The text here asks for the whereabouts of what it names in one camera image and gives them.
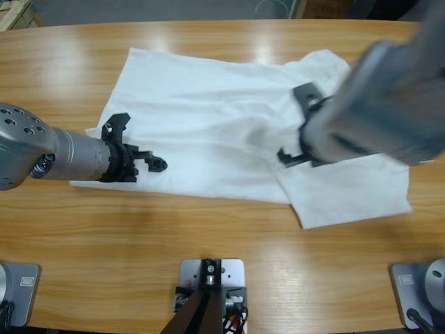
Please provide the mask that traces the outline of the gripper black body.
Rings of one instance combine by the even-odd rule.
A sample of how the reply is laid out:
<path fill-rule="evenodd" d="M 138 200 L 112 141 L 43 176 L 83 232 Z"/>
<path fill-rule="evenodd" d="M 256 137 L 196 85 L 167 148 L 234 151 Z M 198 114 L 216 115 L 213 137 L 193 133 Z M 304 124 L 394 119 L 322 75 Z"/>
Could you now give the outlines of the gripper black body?
<path fill-rule="evenodd" d="M 135 160 L 145 160 L 152 156 L 152 151 L 140 151 L 138 146 L 123 143 L 105 142 L 110 150 L 108 168 L 99 178 L 103 183 L 135 183 L 139 174 Z"/>
<path fill-rule="evenodd" d="M 310 163 L 311 167 L 324 166 L 325 162 L 323 160 L 317 159 L 312 154 L 312 148 L 310 146 L 304 146 L 302 148 L 302 153 L 296 156 L 288 154 L 283 148 L 277 152 L 277 158 L 281 164 L 286 168 L 294 167 L 304 163 Z"/>

